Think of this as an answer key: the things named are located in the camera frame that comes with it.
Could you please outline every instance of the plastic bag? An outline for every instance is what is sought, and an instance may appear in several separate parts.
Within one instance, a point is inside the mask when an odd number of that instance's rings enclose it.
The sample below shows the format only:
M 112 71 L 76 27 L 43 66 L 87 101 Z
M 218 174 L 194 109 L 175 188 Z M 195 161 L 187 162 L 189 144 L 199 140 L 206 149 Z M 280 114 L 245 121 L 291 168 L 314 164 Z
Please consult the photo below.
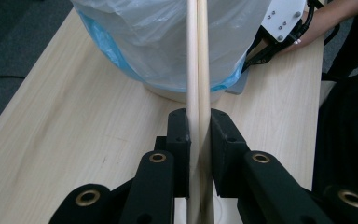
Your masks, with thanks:
M 186 92 L 186 0 L 71 0 L 98 48 L 128 77 Z M 270 0 L 209 0 L 211 91 L 235 84 Z

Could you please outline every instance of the light wood tabletop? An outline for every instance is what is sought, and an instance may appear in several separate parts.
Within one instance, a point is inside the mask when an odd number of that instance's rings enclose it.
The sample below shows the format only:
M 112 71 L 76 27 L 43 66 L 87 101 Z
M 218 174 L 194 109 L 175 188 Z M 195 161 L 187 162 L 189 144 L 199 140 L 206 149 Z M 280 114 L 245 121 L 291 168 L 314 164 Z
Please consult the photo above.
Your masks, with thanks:
M 227 112 L 251 150 L 274 155 L 311 186 L 323 41 L 253 66 Z M 0 116 L 0 223 L 48 223 L 73 189 L 114 189 L 166 135 L 186 105 L 124 76 L 94 45 L 75 11 Z

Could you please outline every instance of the metal ring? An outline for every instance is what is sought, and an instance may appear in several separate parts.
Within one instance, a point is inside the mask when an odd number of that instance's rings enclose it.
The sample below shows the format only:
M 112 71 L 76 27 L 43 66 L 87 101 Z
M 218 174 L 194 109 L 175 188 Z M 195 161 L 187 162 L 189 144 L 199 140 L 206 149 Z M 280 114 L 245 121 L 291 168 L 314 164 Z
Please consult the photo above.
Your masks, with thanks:
M 84 199 L 83 196 L 85 196 L 86 194 L 92 194 L 93 197 L 90 199 Z M 88 190 L 81 192 L 79 195 L 77 195 L 76 204 L 79 205 L 80 207 L 90 206 L 90 205 L 96 203 L 100 199 L 100 197 L 101 197 L 101 194 L 98 190 L 88 189 Z
M 256 153 L 252 156 L 252 159 L 254 159 L 254 161 L 260 162 L 260 163 L 269 163 L 270 159 L 268 156 L 261 154 L 261 153 Z
M 344 203 L 347 203 L 350 206 L 358 208 L 358 194 L 349 191 L 347 189 L 342 189 L 338 192 L 338 197 Z
M 162 162 L 165 161 L 167 157 L 162 153 L 155 153 L 149 157 L 149 160 L 152 162 Z

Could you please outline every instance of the carpeted floor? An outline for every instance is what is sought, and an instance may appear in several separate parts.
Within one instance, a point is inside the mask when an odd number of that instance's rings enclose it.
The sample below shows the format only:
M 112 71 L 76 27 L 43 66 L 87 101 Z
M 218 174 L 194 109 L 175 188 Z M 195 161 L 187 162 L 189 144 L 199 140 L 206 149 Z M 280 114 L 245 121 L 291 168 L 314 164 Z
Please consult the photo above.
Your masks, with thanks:
M 69 0 L 0 0 L 0 76 L 26 77 L 71 9 Z M 341 24 L 325 47 L 324 72 L 350 27 L 351 21 Z M 0 114 L 21 83 L 21 78 L 0 78 Z

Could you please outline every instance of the translucent trash bag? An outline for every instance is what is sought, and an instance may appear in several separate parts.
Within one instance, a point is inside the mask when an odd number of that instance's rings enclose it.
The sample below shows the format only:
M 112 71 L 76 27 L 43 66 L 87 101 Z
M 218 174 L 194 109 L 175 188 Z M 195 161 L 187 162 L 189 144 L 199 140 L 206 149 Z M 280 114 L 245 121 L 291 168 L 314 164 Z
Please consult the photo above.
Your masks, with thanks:
M 98 48 L 128 77 L 186 92 L 186 0 L 71 0 Z M 209 0 L 211 91 L 235 84 L 270 0 Z

